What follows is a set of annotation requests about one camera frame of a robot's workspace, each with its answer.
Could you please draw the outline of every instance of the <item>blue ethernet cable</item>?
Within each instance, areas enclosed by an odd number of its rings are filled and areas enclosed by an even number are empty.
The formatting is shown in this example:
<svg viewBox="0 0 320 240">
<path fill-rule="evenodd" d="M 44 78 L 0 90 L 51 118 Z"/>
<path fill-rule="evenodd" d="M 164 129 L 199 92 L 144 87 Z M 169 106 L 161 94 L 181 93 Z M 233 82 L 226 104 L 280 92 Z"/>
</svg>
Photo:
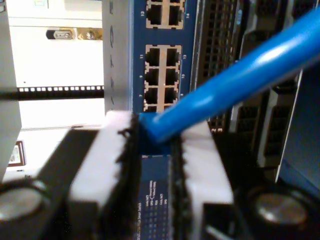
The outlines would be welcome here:
<svg viewBox="0 0 320 240">
<path fill-rule="evenodd" d="M 209 79 L 176 105 L 153 117 L 141 118 L 141 124 L 154 143 L 163 143 L 314 62 L 317 57 L 320 57 L 320 8 Z"/>
</svg>

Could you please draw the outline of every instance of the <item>white wall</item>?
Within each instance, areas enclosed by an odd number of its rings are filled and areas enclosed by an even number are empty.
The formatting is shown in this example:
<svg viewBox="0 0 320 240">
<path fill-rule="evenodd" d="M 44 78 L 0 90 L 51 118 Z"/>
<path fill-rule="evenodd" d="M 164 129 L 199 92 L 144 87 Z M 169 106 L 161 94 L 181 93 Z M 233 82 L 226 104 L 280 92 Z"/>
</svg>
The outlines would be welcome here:
<svg viewBox="0 0 320 240">
<path fill-rule="evenodd" d="M 101 20 L 102 3 L 95 0 L 6 0 L 9 17 Z"/>
<path fill-rule="evenodd" d="M 49 40 L 47 30 L 10 27 L 17 87 L 104 84 L 101 40 Z"/>
<path fill-rule="evenodd" d="M 21 131 L 18 140 L 23 142 L 25 166 L 8 167 L 3 182 L 36 176 L 68 132 L 65 129 Z"/>
<path fill-rule="evenodd" d="M 44 6 L 35 5 L 42 0 L 6 1 L 18 87 L 104 84 L 102 41 L 46 38 L 52 27 L 102 28 L 101 1 L 48 0 Z M 19 106 L 18 140 L 26 165 L 8 167 L 4 182 L 35 176 L 71 126 L 98 126 L 105 116 L 103 98 L 20 101 Z"/>
<path fill-rule="evenodd" d="M 103 98 L 20 101 L 22 129 L 99 125 L 105 117 Z"/>
</svg>

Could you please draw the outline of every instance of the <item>screw head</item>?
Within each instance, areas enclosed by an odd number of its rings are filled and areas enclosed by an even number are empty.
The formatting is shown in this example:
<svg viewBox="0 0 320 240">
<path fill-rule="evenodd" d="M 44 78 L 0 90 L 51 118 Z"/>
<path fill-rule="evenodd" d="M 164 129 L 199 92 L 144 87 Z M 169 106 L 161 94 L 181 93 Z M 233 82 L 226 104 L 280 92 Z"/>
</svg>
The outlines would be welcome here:
<svg viewBox="0 0 320 240">
<path fill-rule="evenodd" d="M 295 198 L 279 193 L 263 193 L 255 200 L 257 214 L 274 224 L 301 224 L 308 216 L 304 206 Z"/>
<path fill-rule="evenodd" d="M 96 38 L 96 35 L 95 35 L 95 33 L 94 33 L 93 31 L 88 31 L 88 32 L 86 33 L 86 38 L 87 38 L 88 40 L 94 40 L 94 39 Z"/>
<path fill-rule="evenodd" d="M 13 188 L 0 194 L 0 221 L 10 221 L 32 214 L 37 210 L 43 197 L 35 189 Z"/>
</svg>

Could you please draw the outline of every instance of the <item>blue network switch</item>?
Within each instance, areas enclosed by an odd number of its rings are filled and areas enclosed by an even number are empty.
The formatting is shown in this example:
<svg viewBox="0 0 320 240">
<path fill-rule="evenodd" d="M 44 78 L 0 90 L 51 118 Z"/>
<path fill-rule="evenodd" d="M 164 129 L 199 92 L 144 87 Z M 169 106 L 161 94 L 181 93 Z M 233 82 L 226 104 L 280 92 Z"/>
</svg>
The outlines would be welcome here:
<svg viewBox="0 0 320 240">
<path fill-rule="evenodd" d="M 197 0 L 107 0 L 102 7 L 105 111 L 159 113 L 187 95 Z M 135 238 L 168 239 L 170 149 L 153 148 L 143 133 L 140 139 Z"/>
</svg>

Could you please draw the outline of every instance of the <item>picture frame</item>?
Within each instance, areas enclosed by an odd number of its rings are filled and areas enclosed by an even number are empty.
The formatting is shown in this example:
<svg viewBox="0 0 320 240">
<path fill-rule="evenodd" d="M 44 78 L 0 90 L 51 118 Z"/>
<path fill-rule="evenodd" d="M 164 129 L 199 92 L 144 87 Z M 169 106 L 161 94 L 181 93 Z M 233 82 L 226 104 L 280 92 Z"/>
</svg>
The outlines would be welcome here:
<svg viewBox="0 0 320 240">
<path fill-rule="evenodd" d="M 8 167 L 18 167 L 26 165 L 25 152 L 24 152 L 24 144 L 22 141 L 16 141 Z"/>
</svg>

